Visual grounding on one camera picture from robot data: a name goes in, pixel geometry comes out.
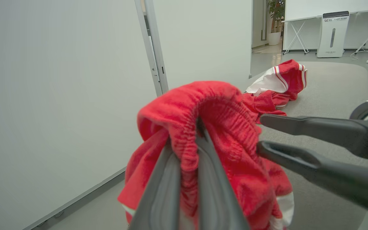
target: red fabric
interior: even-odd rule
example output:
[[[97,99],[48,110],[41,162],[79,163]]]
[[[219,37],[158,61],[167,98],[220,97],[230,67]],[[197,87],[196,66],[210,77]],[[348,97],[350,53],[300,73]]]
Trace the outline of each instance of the red fabric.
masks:
[[[256,111],[273,109],[262,100],[245,100],[234,86],[218,81],[194,82],[156,98],[139,111],[137,124],[144,143],[133,153],[126,169],[126,186],[118,200],[136,209],[159,154],[170,136],[181,160],[180,206],[197,223],[198,154],[196,119],[200,117],[238,202],[255,230],[268,229],[271,215],[282,217],[276,196],[292,186],[282,168],[256,154],[260,128]]]
[[[267,90],[259,96],[254,96],[252,93],[244,93],[244,104],[252,112],[257,113],[256,123],[260,124],[259,118],[262,114],[276,114],[286,116],[285,112],[276,109],[276,106],[286,105],[289,101],[294,101],[298,98],[298,93],[306,87],[305,67],[295,60],[291,59],[278,65],[279,76],[283,83],[287,85],[284,93],[277,93],[272,90]]]

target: potted plant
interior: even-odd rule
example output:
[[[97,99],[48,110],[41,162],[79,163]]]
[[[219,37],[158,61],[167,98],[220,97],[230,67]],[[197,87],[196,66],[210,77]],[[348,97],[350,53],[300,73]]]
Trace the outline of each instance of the potted plant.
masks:
[[[269,45],[277,45],[282,31],[282,18],[285,16],[285,0],[270,0],[269,13],[272,18],[271,33],[268,35]]]

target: caster wheel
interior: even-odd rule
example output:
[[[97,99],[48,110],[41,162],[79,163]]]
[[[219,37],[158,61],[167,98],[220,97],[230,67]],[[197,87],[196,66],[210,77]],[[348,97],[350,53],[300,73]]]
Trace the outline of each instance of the caster wheel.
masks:
[[[60,212],[58,212],[56,215],[54,215],[54,217],[55,217],[55,218],[58,218],[58,217],[60,217],[62,214],[63,214],[63,210],[62,210],[62,211],[60,211]]]
[[[42,226],[42,224],[45,224],[45,222],[46,222],[46,221],[44,221],[44,222],[42,222],[42,223],[38,224],[38,225],[37,225],[37,227],[41,227],[41,226]]]

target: whiteboard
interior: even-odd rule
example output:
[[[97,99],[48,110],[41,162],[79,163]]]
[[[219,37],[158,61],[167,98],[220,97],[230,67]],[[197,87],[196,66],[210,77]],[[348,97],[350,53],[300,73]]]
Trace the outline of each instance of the whiteboard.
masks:
[[[324,13],[368,10],[368,1],[365,0],[287,0],[285,4],[285,20],[308,18]]]
[[[251,0],[152,1],[169,89],[201,80],[247,87]]]
[[[0,0],[0,230],[120,173],[155,97],[133,0]]]

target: red garment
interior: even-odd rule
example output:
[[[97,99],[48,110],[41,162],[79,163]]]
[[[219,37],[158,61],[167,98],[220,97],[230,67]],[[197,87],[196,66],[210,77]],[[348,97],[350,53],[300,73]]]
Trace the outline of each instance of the red garment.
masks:
[[[267,70],[244,94],[244,104],[258,114],[257,124],[262,114],[270,113],[286,116],[283,109],[289,101],[298,98],[298,93],[306,87],[307,70],[295,60],[285,61]]]
[[[280,166],[257,156],[260,128],[255,122],[259,114],[255,112],[257,109],[250,109],[254,105],[247,107],[249,101],[243,98],[244,95],[228,83],[200,81],[170,90],[141,109],[137,124],[144,143],[127,165],[126,186],[118,200],[127,208],[137,208],[170,136],[172,148],[181,160],[180,206],[197,224],[195,132],[196,119],[200,117],[251,228],[268,229],[271,217],[282,217],[276,196],[290,194],[292,186]],[[260,103],[262,105],[254,108],[263,108],[264,101]]]

